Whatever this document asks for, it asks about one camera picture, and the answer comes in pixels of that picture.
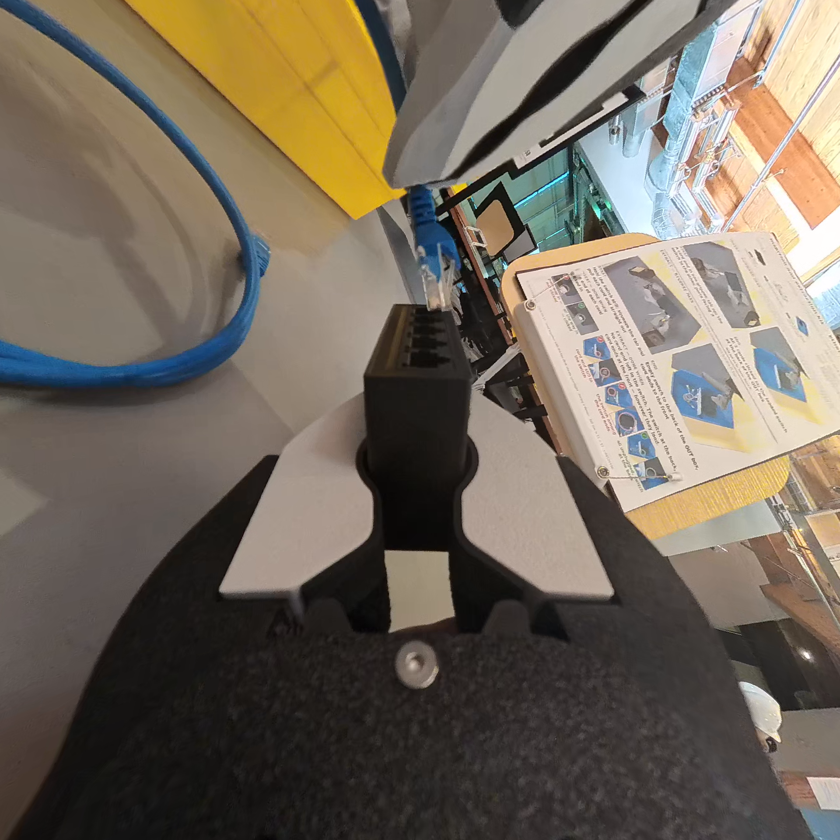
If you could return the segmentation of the silver ventilation duct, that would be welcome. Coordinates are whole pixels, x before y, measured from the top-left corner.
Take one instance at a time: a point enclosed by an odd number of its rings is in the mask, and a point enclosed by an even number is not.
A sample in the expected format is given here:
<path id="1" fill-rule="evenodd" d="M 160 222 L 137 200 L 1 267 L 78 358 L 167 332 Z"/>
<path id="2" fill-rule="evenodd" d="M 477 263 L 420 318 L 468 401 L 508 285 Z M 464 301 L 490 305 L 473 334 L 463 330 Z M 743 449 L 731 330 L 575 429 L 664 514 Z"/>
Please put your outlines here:
<path id="1" fill-rule="evenodd" d="M 693 233 L 700 209 L 682 196 L 698 139 L 715 121 L 713 100 L 725 90 L 740 37 L 720 17 L 682 50 L 664 116 L 667 139 L 650 162 L 646 188 L 653 200 L 651 224 L 658 239 Z"/>

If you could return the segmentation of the yellow plastic bin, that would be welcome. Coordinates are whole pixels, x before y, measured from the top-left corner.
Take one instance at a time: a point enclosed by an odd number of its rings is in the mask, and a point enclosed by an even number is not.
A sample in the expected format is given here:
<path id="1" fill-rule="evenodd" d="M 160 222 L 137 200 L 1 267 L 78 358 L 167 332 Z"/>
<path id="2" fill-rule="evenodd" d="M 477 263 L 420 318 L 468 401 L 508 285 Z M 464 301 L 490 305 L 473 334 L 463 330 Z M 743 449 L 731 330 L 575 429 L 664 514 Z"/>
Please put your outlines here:
<path id="1" fill-rule="evenodd" d="M 405 195 L 382 173 L 396 111 L 356 2 L 128 5 L 352 219 Z"/>

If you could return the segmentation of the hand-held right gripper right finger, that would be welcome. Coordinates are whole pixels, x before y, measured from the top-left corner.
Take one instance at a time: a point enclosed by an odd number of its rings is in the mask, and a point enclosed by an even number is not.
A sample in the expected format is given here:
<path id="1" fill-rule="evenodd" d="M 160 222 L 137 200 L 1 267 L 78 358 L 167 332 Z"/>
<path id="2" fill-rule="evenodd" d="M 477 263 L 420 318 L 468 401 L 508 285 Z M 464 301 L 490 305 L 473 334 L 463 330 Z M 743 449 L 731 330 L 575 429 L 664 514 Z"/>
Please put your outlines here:
<path id="1" fill-rule="evenodd" d="M 613 584 L 551 447 L 479 395 L 467 433 L 451 542 L 458 629 L 482 631 L 500 602 L 519 604 L 531 626 L 551 604 L 609 603 Z"/>

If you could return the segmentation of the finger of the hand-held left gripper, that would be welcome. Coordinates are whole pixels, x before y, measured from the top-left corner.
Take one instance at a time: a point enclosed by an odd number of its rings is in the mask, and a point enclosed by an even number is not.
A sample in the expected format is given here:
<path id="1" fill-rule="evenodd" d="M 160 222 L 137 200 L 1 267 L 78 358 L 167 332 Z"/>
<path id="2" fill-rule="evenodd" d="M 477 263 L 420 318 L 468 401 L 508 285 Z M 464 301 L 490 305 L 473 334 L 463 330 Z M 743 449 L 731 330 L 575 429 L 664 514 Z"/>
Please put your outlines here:
<path id="1" fill-rule="evenodd" d="M 523 101 L 479 140 L 459 167 L 459 180 L 496 166 L 588 116 L 633 85 L 726 13 L 730 1 L 562 2 L 556 59 L 527 59 L 521 74 L 536 77 Z M 505 2 L 516 27 L 534 21 L 524 4 Z"/>
<path id="2" fill-rule="evenodd" d="M 516 27 L 500 2 L 383 2 L 386 32 L 406 83 L 385 153 L 394 188 L 451 183 L 462 160 L 523 101 L 527 60 L 556 59 L 562 2 L 525 2 Z"/>

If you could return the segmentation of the printed instruction sheet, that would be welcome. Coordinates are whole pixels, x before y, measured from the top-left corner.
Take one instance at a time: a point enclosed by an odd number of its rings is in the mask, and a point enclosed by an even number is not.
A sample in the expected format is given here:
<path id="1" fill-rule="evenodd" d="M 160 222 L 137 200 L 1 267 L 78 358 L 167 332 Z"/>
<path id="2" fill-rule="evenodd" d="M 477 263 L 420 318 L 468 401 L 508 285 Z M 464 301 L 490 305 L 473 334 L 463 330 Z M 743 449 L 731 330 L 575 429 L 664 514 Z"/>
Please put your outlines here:
<path id="1" fill-rule="evenodd" d="M 624 513 L 838 433 L 837 337 L 774 234 L 604 243 L 515 269 L 514 312 Z"/>

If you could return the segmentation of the white hard hat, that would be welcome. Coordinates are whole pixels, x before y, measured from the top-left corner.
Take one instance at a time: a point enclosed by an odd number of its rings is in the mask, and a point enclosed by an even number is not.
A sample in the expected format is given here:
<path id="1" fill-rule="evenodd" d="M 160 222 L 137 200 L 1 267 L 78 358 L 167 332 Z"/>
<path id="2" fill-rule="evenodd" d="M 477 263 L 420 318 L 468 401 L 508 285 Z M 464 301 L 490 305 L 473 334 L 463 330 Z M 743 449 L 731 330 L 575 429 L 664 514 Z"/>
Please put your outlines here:
<path id="1" fill-rule="evenodd" d="M 768 753 L 775 752 L 782 743 L 783 718 L 780 704 L 766 690 L 750 682 L 739 681 L 738 686 L 760 742 Z"/>

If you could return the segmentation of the black network switch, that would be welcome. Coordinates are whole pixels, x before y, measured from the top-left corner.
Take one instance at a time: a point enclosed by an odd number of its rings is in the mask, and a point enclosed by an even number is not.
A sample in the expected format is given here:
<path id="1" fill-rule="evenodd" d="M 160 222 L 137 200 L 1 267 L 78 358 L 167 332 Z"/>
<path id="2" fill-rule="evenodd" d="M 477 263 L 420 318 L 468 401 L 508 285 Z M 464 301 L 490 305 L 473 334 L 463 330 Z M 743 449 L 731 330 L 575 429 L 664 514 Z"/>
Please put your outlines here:
<path id="1" fill-rule="evenodd" d="M 469 467 L 471 383 L 453 314 L 395 304 L 364 371 L 364 467 L 388 550 L 449 547 Z"/>

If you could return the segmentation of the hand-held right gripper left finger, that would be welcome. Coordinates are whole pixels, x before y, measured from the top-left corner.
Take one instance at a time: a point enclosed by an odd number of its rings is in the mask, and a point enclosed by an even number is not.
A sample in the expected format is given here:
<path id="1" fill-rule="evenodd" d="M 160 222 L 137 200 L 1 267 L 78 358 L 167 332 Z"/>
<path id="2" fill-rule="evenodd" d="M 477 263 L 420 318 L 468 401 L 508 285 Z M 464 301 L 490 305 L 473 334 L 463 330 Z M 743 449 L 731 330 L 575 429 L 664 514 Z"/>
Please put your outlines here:
<path id="1" fill-rule="evenodd" d="M 219 585 L 228 600 L 284 601 L 303 618 L 333 599 L 359 632 L 387 631 L 382 506 L 364 480 L 364 398 L 311 423 L 281 452 Z"/>

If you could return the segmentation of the black-framed wooden chair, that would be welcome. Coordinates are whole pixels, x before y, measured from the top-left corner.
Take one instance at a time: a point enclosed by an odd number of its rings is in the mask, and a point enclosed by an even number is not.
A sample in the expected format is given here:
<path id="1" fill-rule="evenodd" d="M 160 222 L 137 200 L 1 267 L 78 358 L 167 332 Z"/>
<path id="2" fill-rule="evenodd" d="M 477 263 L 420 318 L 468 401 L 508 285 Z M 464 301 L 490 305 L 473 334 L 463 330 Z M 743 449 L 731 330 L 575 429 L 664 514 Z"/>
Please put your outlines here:
<path id="1" fill-rule="evenodd" d="M 503 182 L 495 184 L 478 205 L 476 225 L 489 259 L 510 264 L 538 250 L 530 226 L 522 221 Z"/>

